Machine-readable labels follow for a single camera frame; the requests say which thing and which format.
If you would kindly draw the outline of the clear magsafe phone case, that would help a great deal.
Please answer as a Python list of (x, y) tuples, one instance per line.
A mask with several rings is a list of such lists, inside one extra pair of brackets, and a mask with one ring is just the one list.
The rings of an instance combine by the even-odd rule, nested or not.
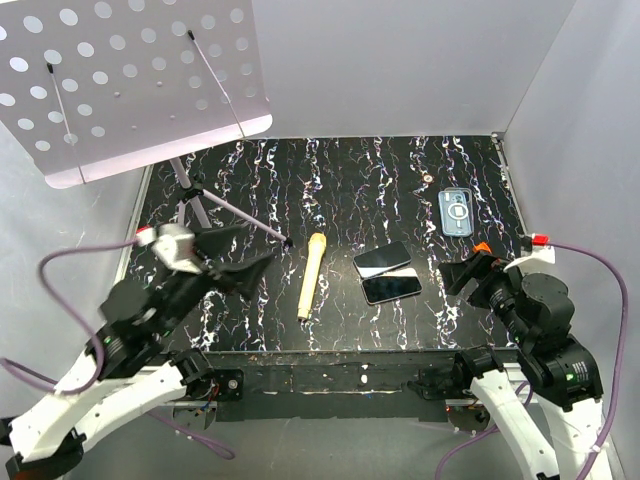
[(468, 238), (474, 232), (471, 191), (449, 187), (438, 193), (441, 230), (447, 237)]

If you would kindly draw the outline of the black smartphone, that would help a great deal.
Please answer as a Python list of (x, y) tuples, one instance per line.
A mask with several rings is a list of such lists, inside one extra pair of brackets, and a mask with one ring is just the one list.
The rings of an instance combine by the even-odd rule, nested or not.
[(377, 305), (422, 292), (422, 284), (413, 268), (386, 272), (361, 282), (364, 297), (369, 305)]

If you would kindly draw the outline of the spare phone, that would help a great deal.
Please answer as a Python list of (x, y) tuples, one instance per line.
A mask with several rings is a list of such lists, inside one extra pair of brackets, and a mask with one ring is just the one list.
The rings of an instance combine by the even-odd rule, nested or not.
[(362, 279), (407, 266), (411, 255), (401, 241), (394, 241), (354, 257), (353, 264)]

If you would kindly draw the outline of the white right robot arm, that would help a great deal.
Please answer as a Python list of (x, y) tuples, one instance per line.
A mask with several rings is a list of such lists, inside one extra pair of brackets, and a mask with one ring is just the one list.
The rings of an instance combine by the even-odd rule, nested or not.
[(599, 369), (570, 332), (575, 307), (568, 287), (541, 270), (554, 262), (551, 246), (536, 245), (513, 261), (477, 247), (466, 259), (438, 267), (448, 295), (476, 281), (468, 302), (491, 311), (513, 337), (517, 362), (550, 434), (540, 432), (489, 347), (456, 354), (453, 387), (485, 406), (524, 478), (609, 479), (608, 459), (599, 453), (604, 393)]

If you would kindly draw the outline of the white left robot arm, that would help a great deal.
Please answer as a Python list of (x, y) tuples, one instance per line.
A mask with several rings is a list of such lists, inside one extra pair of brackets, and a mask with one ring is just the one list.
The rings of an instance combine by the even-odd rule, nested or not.
[(192, 231), (177, 224), (144, 227), (117, 249), (148, 247), (166, 268), (158, 286), (121, 280), (100, 306), (103, 326), (95, 330), (49, 283), (54, 259), (108, 251), (108, 246), (64, 249), (43, 258), (39, 280), (51, 297), (88, 333), (84, 350), (59, 380), (2, 359), (11, 375), (43, 392), (25, 413), (1, 421), (1, 442), (13, 451), (6, 463), (11, 479), (60, 479), (107, 435), (175, 400), (210, 402), (226, 395), (230, 375), (217, 372), (197, 348), (169, 352), (150, 374), (142, 371), (163, 354), (163, 341), (204, 299), (218, 291), (249, 300), (275, 256), (242, 263), (221, 256), (241, 226)]

